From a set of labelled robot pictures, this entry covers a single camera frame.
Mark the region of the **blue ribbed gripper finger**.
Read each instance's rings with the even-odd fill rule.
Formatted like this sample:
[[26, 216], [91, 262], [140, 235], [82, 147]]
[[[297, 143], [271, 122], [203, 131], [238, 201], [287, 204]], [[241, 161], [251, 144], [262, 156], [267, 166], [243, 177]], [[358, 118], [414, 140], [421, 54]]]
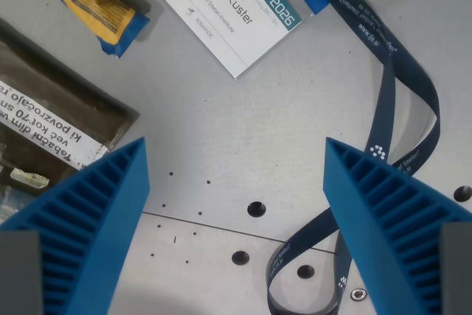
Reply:
[[440, 314], [440, 228], [471, 213], [421, 181], [328, 138], [324, 194], [377, 314]]
[[35, 231], [45, 314], [106, 314], [150, 192], [145, 138], [75, 173], [1, 224]]

